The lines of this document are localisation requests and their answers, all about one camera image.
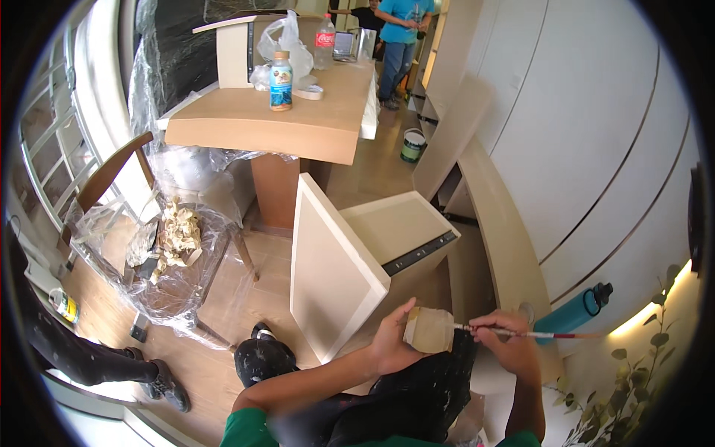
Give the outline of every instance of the hand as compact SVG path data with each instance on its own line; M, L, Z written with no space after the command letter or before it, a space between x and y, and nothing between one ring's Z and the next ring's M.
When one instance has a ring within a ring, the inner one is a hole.
M529 327L521 315L495 310L489 315L469 320L475 342L481 342L496 355L499 364L521 380L541 384L541 370L536 355L536 342L529 337L511 337L502 343L488 326L498 326L517 333L528 332Z
M415 307L415 301L416 298L410 298L406 304L383 318L373 343L368 346L378 375L396 373L430 355L418 352L402 341L405 325L400 324L400 320Z

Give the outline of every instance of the paint can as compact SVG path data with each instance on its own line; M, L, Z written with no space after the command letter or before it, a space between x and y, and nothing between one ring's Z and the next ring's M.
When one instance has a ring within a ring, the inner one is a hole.
M79 321L79 306L77 302L67 295L62 289L52 289L49 291L49 302L52 307L72 324Z
M405 141L400 158L409 163L416 163L425 147L427 147L425 135L417 127L411 127L405 130Z

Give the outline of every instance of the jeans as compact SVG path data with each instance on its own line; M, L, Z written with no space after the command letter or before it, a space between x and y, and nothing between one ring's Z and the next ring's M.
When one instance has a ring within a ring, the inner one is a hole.
M271 416L268 428L286 447L344 447L403 436L442 443L470 400L477 353L468 332L455 329L453 349L384 375L366 396L338 393L288 415ZM246 340L234 353L243 386L299 370L295 355L277 340Z
M129 358L122 349L108 348L78 337L50 315L24 275L27 257L9 228L8 225L4 230L10 239L17 304L25 337L33 347L39 365L43 369L56 368L86 386L125 380L151 383L157 378L159 368L155 364Z
M402 78L410 71L415 56L415 44L385 42L385 71L378 98L388 99Z

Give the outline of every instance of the wooden countertop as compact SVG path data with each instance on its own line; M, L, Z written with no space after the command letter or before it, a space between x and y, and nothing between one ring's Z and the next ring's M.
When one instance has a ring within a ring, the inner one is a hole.
M533 307L534 320L551 313L541 269L529 234L499 172L476 136L459 157L472 200L496 296L497 307L517 311L521 303ZM563 374L563 361L556 342L539 345L543 383Z
M335 62L328 70L313 70L323 99L294 95L286 112L269 108L268 92L216 89L174 114L164 140L352 164L374 69L374 62Z

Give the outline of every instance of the person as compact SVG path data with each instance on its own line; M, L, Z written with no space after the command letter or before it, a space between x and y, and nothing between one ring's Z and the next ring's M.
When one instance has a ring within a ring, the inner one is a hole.
M9 225L4 231L14 260L12 275L24 334L43 370L56 368L86 386L132 380L151 399L164 396L177 410L183 413L191 410L188 393L163 360L144 360L141 350L134 347L115 349L98 345L78 337L57 321L40 303L24 275L28 261L17 236Z
M348 16L357 17L357 24L360 28L373 29L378 33L375 39L375 48L373 50L373 58L377 61L383 60L383 41L380 40L380 31L383 29L385 21L375 15L375 10L380 5L382 0L370 0L370 6L363 6L355 9L328 9L331 14L345 14Z
M369 346L307 370L267 325L256 324L234 354L245 389L221 447L436 446L470 400L480 344L517 377L507 438L499 446L538 446L546 423L536 344L520 337L503 343L486 328L526 332L526 321L495 311L471 320L472 333L455 330L452 352L428 355L402 341L401 321L414 305L412 298L384 318ZM343 393L376 377L366 396Z
M378 99L388 110L400 108L395 89L410 71L418 30L426 32L435 11L433 0L383 0L375 16L384 20L380 38L385 42L385 71Z

